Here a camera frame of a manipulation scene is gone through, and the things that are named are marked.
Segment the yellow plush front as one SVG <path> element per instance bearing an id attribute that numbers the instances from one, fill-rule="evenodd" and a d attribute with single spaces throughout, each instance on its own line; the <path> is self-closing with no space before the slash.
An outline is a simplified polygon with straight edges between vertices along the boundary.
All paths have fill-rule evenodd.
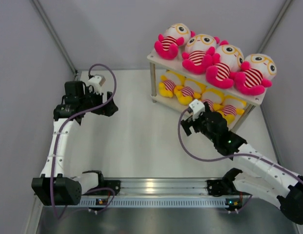
<path id="1" fill-rule="evenodd" d="M 172 98 L 177 86 L 183 86 L 185 76 L 171 70 L 167 70 L 160 77 L 158 85 L 159 94 L 163 97 Z"/>

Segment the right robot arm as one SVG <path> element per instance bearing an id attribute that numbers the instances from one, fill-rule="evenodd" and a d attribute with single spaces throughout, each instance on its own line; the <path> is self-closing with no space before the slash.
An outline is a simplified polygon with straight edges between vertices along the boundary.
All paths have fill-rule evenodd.
<path id="1" fill-rule="evenodd" d="M 262 155 L 244 138 L 230 131 L 225 118 L 211 111 L 207 102 L 192 101 L 179 117 L 178 131 L 187 136 L 201 133 L 221 157 L 211 162 L 230 159 L 235 164 L 231 175 L 222 179 L 223 189 L 233 194 L 248 193 L 277 207 L 290 221 L 303 225 L 303 175 L 292 172 Z"/>

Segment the yellow plush sideways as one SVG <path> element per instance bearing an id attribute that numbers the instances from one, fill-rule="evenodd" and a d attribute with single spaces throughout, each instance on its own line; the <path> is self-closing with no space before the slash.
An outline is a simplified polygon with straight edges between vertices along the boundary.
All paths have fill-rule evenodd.
<path id="1" fill-rule="evenodd" d="M 217 111 L 222 108 L 224 97 L 225 95 L 223 92 L 213 88 L 208 88 L 201 95 L 201 101 L 207 102 L 211 111 Z"/>

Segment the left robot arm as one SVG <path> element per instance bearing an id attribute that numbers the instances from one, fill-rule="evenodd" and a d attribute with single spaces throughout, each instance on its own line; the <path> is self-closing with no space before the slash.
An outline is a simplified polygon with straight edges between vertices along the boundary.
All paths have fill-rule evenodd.
<path id="1" fill-rule="evenodd" d="M 71 175 L 69 160 L 76 132 L 85 114 L 110 117 L 118 111 L 113 100 L 115 91 L 107 92 L 107 100 L 103 101 L 98 84 L 68 81 L 64 88 L 61 103 L 53 111 L 53 137 L 45 166 L 31 183 L 34 193 L 45 206 L 77 205 L 87 192 L 95 195 L 104 192 L 101 171 L 89 170 L 81 175 Z"/>

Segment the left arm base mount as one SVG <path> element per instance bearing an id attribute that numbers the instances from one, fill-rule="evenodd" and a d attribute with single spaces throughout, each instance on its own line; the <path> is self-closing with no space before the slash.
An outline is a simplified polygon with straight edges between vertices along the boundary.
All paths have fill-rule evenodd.
<path id="1" fill-rule="evenodd" d="M 99 182 L 99 185 L 95 188 L 90 189 L 86 194 L 87 195 L 101 195 L 101 196 L 110 196 L 113 193 L 110 190 L 101 188 L 110 188 L 115 192 L 115 195 L 118 195 L 121 190 L 121 181 L 120 180 L 103 180 Z"/>

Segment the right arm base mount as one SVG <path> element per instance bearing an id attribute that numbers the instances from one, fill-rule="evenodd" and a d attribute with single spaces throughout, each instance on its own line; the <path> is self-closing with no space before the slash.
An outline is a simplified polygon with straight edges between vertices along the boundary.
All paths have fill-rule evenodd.
<path id="1" fill-rule="evenodd" d="M 213 179 L 207 180 L 207 191 L 208 194 L 214 197 L 220 197 L 223 195 L 239 195 L 238 192 L 231 181 L 223 179 Z"/>

